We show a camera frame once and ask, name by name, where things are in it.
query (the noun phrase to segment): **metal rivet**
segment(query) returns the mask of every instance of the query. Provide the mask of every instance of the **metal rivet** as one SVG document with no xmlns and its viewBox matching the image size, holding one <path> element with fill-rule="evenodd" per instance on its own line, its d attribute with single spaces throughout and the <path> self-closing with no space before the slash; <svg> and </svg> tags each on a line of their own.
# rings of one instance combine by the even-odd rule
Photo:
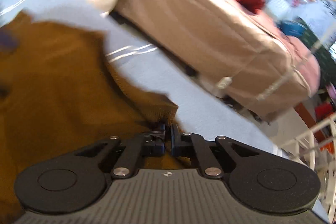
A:
<svg viewBox="0 0 336 224">
<path fill-rule="evenodd" d="M 125 167 L 118 167 L 113 170 L 113 174 L 116 176 L 125 176 L 129 174 L 129 170 Z"/>
<path fill-rule="evenodd" d="M 222 173 L 222 171 L 217 167 L 209 167 L 206 168 L 205 173 L 209 176 L 218 176 Z"/>
</svg>

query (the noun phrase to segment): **bed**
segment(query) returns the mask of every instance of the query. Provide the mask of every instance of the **bed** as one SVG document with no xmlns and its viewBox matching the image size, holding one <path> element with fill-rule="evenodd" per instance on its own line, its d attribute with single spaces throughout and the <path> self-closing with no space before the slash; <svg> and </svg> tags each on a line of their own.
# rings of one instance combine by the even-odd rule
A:
<svg viewBox="0 0 336 224">
<path fill-rule="evenodd" d="M 271 96 L 257 102 L 257 95 L 308 49 L 297 38 L 283 37 L 264 12 L 253 15 L 234 0 L 119 0 L 115 10 L 212 86 L 231 77 L 225 93 L 266 121 L 318 89 L 320 68 L 311 56 Z"/>
</svg>

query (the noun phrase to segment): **green object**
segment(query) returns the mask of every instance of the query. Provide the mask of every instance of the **green object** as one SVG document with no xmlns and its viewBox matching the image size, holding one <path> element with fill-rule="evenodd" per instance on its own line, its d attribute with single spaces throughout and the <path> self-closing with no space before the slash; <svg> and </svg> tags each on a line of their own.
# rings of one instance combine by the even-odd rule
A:
<svg viewBox="0 0 336 224">
<path fill-rule="evenodd" d="M 299 39 L 310 49 L 318 38 L 302 18 L 298 17 L 295 21 L 305 26 L 306 30 Z M 336 63 L 331 54 L 324 47 L 320 47 L 314 56 L 321 68 L 320 89 L 329 83 L 336 86 Z"/>
</svg>

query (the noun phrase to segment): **light blue sheet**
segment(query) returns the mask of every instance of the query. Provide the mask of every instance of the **light blue sheet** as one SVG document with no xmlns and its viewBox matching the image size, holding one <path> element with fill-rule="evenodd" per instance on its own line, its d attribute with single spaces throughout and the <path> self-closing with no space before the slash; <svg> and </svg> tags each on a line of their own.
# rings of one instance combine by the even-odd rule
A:
<svg viewBox="0 0 336 224">
<path fill-rule="evenodd" d="M 102 18 L 85 0 L 0 0 L 0 7 L 2 24 L 10 22 L 24 9 L 36 21 L 52 20 L 102 30 L 106 33 L 106 53 L 125 46 L 148 44 L 123 30 L 112 18 Z M 188 132 L 201 134 L 206 140 L 225 135 L 270 153 L 277 150 L 253 123 L 194 84 L 159 50 L 122 58 L 115 61 L 114 66 L 132 84 L 167 94 L 179 106 L 177 118 Z M 327 221 L 319 201 L 313 211 Z"/>
</svg>

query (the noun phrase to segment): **brown cloth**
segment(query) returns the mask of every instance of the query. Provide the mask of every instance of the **brown cloth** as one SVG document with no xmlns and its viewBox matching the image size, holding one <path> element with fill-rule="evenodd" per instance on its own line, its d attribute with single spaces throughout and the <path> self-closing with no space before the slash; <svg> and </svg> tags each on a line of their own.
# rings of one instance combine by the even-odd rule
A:
<svg viewBox="0 0 336 224">
<path fill-rule="evenodd" d="M 19 41 L 0 54 L 0 223 L 10 223 L 22 212 L 13 183 L 23 169 L 110 135 L 171 124 L 177 105 L 118 75 L 100 32 L 33 23 L 23 12 L 4 28 Z"/>
<path fill-rule="evenodd" d="M 273 94 L 257 101 L 258 94 L 292 70 L 297 58 L 261 25 L 270 21 L 263 11 L 256 16 L 235 0 L 118 0 L 114 10 L 198 71 L 208 86 L 232 78 L 221 93 L 265 121 L 311 96 L 314 88 L 308 82 L 319 83 L 320 69 L 313 57 Z M 311 80 L 302 71 L 311 71 Z"/>
</svg>

